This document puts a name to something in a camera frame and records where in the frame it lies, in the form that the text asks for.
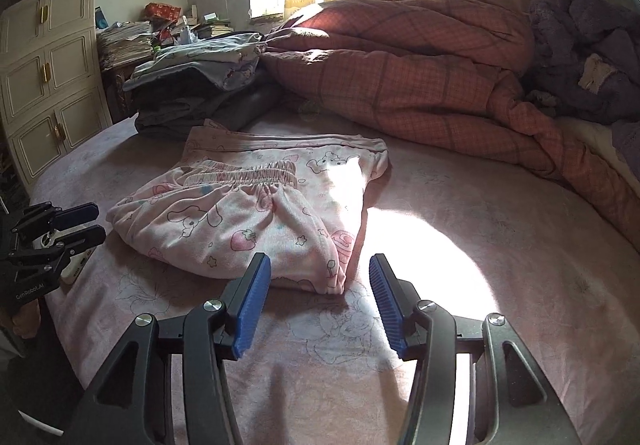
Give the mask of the left hand on handle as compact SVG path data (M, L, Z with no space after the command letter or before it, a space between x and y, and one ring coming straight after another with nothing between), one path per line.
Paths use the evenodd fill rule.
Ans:
M12 317L14 335L22 339L35 338L41 323L39 301L24 304Z

